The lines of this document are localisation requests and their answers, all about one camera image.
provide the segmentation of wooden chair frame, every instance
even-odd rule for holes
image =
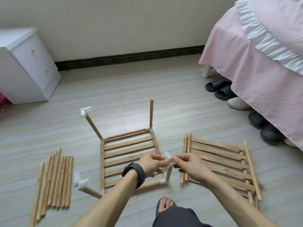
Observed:
[[[185,135],[183,153],[190,152],[198,154],[211,171],[259,208],[258,201],[262,200],[262,196],[246,142],[243,148],[196,139],[191,137],[190,132]],[[184,180],[199,183],[180,173],[180,183]]]
[[[105,194],[105,189],[106,188],[116,185],[119,182],[119,180],[121,180],[121,178],[120,178],[120,179],[112,180],[112,181],[109,181],[109,182],[105,182],[105,178],[109,177],[109,176],[112,176],[112,175],[121,174],[123,172],[124,167],[114,169],[114,170],[108,171],[106,173],[105,173],[104,169],[106,167],[109,167],[109,166],[114,166],[114,165],[118,165],[118,164],[138,160],[139,158],[142,157],[142,155],[144,153],[137,154],[137,155],[132,155],[132,156],[128,156],[128,157],[125,157],[125,158],[112,160],[112,161],[108,161],[108,162],[104,161],[106,158],[113,157],[113,156],[118,156],[118,155],[122,155],[122,154],[134,153],[134,152],[138,152],[138,151],[145,150],[145,149],[152,148],[152,147],[154,147],[156,150],[151,151],[151,152],[154,152],[154,153],[157,153],[157,154],[161,155],[158,144],[157,144],[156,137],[154,135],[154,131],[152,129],[153,109],[154,109],[154,100],[151,99],[150,100],[150,118],[149,118],[149,127],[148,128],[143,128],[143,129],[130,131],[130,132],[123,133],[123,134],[109,136],[107,138],[102,137],[102,135],[100,134],[100,132],[98,131],[98,129],[94,125],[93,121],[89,117],[89,115],[87,113],[85,113],[86,120],[88,121],[88,123],[91,125],[91,127],[93,128],[93,130],[95,131],[95,133],[97,134],[99,139],[101,140],[101,194],[102,195]],[[149,133],[150,136],[141,137],[141,138],[138,138],[138,139],[134,139],[134,140],[126,141],[126,142],[121,142],[121,143],[116,143],[116,144],[112,144],[112,145],[108,145],[108,146],[105,145],[105,144],[110,143],[110,142],[115,142],[115,141],[125,139],[125,138],[128,138],[128,137],[139,136],[139,135],[142,135],[142,134],[145,134],[145,133]],[[150,140],[152,140],[152,143],[144,144],[144,142],[150,141]],[[107,150],[113,150],[113,149],[120,148],[120,147],[128,147],[128,146],[131,146],[131,145],[134,145],[134,144],[139,144],[139,143],[142,143],[142,145],[134,146],[134,147],[130,147],[130,148],[122,149],[122,150],[118,150],[118,151],[115,151],[115,152],[109,152],[109,153],[106,152]],[[135,191],[139,191],[139,190],[143,190],[143,189],[147,189],[147,188],[150,188],[150,187],[153,187],[153,186],[157,186],[157,185],[160,185],[160,184],[167,183],[169,178],[170,178],[171,169],[168,170],[167,173],[165,172],[164,169],[162,169],[162,172],[163,172],[164,178],[166,180],[161,180],[161,181],[149,183],[149,184],[146,184],[146,185],[142,185],[141,187],[139,187]]]

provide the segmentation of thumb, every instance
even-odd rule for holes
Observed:
[[[181,168],[184,168],[187,164],[187,162],[183,161],[182,159],[178,158],[177,156],[172,156],[172,161]]]
[[[164,160],[158,161],[157,166],[158,166],[158,168],[159,167],[165,167],[168,164],[169,164],[169,159],[164,159]]]

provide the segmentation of black slide sandal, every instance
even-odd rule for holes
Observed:
[[[205,89],[209,92],[216,92],[221,88],[231,85],[230,81],[223,81],[223,80],[214,80],[205,85]]]
[[[227,100],[229,100],[229,99],[238,97],[238,96],[232,91],[230,85],[227,85],[226,87],[221,88],[219,91],[216,91],[216,92],[214,93],[214,95],[215,95],[218,99],[223,100],[223,101],[227,101]]]
[[[156,217],[158,217],[159,214],[161,213],[161,212],[159,212],[159,206],[160,206],[160,201],[161,201],[161,199],[162,199],[162,198],[159,199],[159,201],[158,201],[158,203],[157,203],[157,206],[156,206]]]

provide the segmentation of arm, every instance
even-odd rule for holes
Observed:
[[[174,168],[180,168],[180,172],[187,173],[209,189],[239,227],[278,226],[208,169],[196,154],[179,154],[173,156],[172,160],[176,164]]]
[[[163,156],[146,153],[138,161],[146,177],[154,176],[154,172],[162,172],[160,167],[169,164]],[[91,207],[75,224],[74,227],[109,227],[115,226],[129,198],[138,184],[138,174],[132,169],[93,207]]]

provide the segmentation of pink bed skirt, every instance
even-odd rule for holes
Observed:
[[[233,81],[232,90],[303,150],[303,76],[259,52],[232,7],[214,26],[199,64]]]

